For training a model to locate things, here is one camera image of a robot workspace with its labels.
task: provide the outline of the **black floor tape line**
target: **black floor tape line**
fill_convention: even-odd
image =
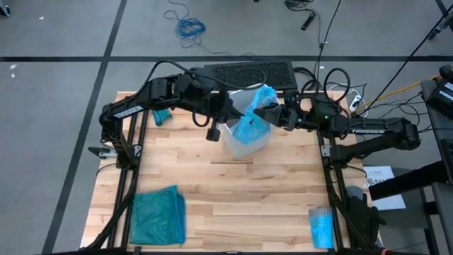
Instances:
[[[112,54],[113,45],[115,43],[118,29],[120,27],[122,15],[125,11],[126,3],[127,0],[121,0],[120,2],[120,6],[115,17],[115,22],[113,23],[112,31],[110,32],[110,37],[108,38],[108,43],[105,47],[104,57],[109,57]],[[107,66],[108,62],[102,61],[101,66],[99,67],[98,76],[96,77],[93,85],[90,100],[86,107],[85,116],[82,121],[79,136],[76,141],[76,146],[72,153],[71,162],[69,163],[69,168],[64,179],[63,188],[59,195],[57,207],[55,208],[55,212],[50,223],[50,228],[44,242],[44,247],[42,248],[43,254],[52,253],[55,242],[57,241],[58,232],[62,224],[64,212],[69,200],[69,195],[71,194],[72,185],[77,173],[77,167],[79,166],[80,156],[85,145],[88,129],[90,128],[91,118],[93,117],[94,108],[98,100],[99,92],[101,91],[105,72],[107,71]]]
[[[266,56],[104,56],[104,57],[0,57],[0,62],[157,62],[172,60],[175,62],[234,62],[256,60],[312,61],[318,56],[304,55],[266,55]],[[451,62],[453,56],[321,56],[327,62]]]

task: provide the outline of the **white paper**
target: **white paper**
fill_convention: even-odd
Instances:
[[[366,166],[363,169],[367,172],[367,182],[365,183],[367,188],[395,178],[390,166]],[[373,201],[373,206],[376,206],[378,210],[406,209],[406,204],[401,195],[375,200]]]

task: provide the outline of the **blue plastic bag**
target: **blue plastic bag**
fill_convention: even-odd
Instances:
[[[311,238],[315,248],[333,248],[333,217],[331,208],[309,210]]]
[[[183,244],[185,242],[185,201],[177,186],[137,194],[132,206],[132,244]]]
[[[257,89],[252,102],[244,109],[245,116],[231,127],[233,137],[243,145],[248,145],[265,136],[270,132],[270,123],[253,113],[253,110],[277,102],[277,92],[273,88],[265,85]]]

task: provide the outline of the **yellow cable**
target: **yellow cable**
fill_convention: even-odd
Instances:
[[[438,75],[435,75],[435,76],[433,76],[433,77],[431,77],[430,80],[436,79],[436,78],[438,78],[438,77],[440,77],[439,74],[438,74]],[[390,93],[388,93],[388,94],[385,94],[385,95],[383,95],[383,96],[380,96],[376,101],[382,100],[382,99],[387,98],[387,97],[389,97],[389,96],[393,96],[394,94],[401,93],[401,92],[406,91],[406,90],[408,90],[408,89],[412,89],[413,87],[416,87],[416,86],[420,85],[420,83],[421,83],[421,81],[417,81],[416,83],[413,83],[413,84],[411,84],[411,85],[409,85],[409,86],[405,86],[405,87],[402,88],[402,89],[397,89],[397,90],[395,90],[395,91],[392,91],[392,92],[390,92]],[[372,102],[369,102],[369,103],[364,104],[363,106],[358,107],[355,111],[353,111],[353,113],[356,112],[356,111],[359,111],[360,109],[364,108],[365,106],[369,106],[371,103],[372,103]]]

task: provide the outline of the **white cable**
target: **white cable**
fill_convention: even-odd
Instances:
[[[338,86],[337,84],[334,84],[332,85],[328,90],[331,91],[333,88],[335,88],[336,86]],[[354,92],[357,96],[360,97],[360,100],[363,102],[363,105],[365,106],[365,116],[363,118],[366,118],[368,116],[368,107],[367,107],[367,103],[365,102],[365,100],[363,100],[363,96],[360,95],[360,93],[358,91],[356,91],[355,89],[349,89],[349,92],[348,92],[348,95],[351,94],[352,92]]]

